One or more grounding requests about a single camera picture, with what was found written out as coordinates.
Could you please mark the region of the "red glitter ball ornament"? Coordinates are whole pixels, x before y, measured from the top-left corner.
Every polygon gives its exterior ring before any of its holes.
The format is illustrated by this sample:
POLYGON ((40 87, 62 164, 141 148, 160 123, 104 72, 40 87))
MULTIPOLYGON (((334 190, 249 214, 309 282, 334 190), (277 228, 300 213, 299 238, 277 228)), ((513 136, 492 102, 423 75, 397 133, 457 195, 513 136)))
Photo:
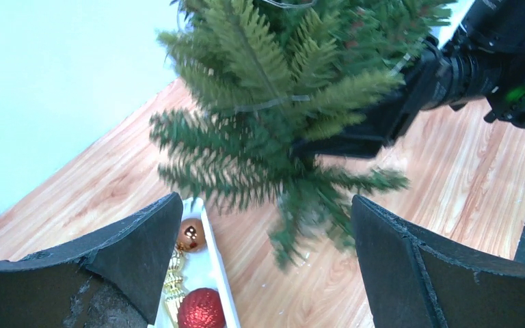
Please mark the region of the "red glitter ball ornament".
POLYGON ((198 288, 183 299, 177 314, 180 328, 224 328, 226 319, 219 293, 198 288))

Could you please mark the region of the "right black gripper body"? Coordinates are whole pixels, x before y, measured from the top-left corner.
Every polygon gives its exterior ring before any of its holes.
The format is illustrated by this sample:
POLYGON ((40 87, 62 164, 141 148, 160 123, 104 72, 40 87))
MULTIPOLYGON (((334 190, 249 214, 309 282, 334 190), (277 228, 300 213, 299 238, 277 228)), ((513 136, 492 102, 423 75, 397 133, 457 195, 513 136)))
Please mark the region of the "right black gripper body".
POLYGON ((405 83, 377 107, 383 112, 379 118, 381 137, 373 142, 375 150, 394 145, 407 132, 419 111, 441 103, 444 97, 443 64, 442 52, 436 46, 428 45, 418 57, 406 54, 394 66, 392 73, 401 74, 405 83))

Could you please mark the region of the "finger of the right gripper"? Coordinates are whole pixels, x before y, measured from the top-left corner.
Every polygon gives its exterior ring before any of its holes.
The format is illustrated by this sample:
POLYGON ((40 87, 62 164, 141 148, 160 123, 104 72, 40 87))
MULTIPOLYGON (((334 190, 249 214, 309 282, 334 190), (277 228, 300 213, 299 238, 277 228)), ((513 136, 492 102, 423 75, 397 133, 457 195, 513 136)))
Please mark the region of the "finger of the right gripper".
POLYGON ((380 150, 393 146, 405 131, 407 107, 400 102, 384 102, 362 112, 365 121, 345 127, 326 139, 299 139, 293 144, 294 154, 325 154, 356 159, 373 159, 380 150))

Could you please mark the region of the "small green christmas tree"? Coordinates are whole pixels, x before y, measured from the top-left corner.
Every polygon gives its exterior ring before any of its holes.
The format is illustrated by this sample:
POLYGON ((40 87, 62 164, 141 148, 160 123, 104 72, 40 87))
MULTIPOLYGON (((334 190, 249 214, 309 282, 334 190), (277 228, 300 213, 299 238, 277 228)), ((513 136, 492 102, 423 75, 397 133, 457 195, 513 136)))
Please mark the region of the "small green christmas tree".
POLYGON ((403 173, 365 174, 297 156, 299 139, 326 139, 404 85, 392 69, 419 55, 447 1, 179 1, 187 26, 157 40, 198 104, 150 119, 172 161, 159 175, 228 208, 279 201, 269 233, 281 269, 304 238, 325 232, 353 247, 350 192, 407 187, 403 173))

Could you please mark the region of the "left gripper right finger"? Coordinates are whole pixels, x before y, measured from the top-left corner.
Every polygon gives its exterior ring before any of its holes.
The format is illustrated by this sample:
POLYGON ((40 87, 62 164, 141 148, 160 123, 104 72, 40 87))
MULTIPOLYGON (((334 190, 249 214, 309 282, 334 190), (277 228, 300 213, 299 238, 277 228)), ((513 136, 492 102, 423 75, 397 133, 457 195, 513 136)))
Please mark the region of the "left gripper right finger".
POLYGON ((376 327, 525 327, 524 263, 452 241, 361 195, 351 222, 376 327))

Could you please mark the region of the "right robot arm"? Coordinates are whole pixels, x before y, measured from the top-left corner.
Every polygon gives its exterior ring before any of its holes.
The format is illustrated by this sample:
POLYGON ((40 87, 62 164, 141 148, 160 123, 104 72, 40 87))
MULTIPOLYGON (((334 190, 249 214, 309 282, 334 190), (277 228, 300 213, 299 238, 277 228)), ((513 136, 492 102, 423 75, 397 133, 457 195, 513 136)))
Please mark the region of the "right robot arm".
POLYGON ((485 121, 525 128, 525 0, 475 1, 444 46, 432 38, 404 87, 367 107, 366 119, 324 140, 301 139, 297 156, 328 154, 375 157, 404 136, 420 111, 448 105, 454 110, 486 98, 485 121))

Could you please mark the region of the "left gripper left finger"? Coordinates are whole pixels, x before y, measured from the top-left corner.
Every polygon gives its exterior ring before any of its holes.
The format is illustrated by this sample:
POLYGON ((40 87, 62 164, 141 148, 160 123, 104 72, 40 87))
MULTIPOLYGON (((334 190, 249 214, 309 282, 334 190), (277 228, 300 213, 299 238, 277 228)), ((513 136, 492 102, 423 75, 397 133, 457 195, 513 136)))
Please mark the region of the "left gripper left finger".
POLYGON ((0 327, 147 327, 183 213, 171 193, 103 228, 0 261, 0 327))

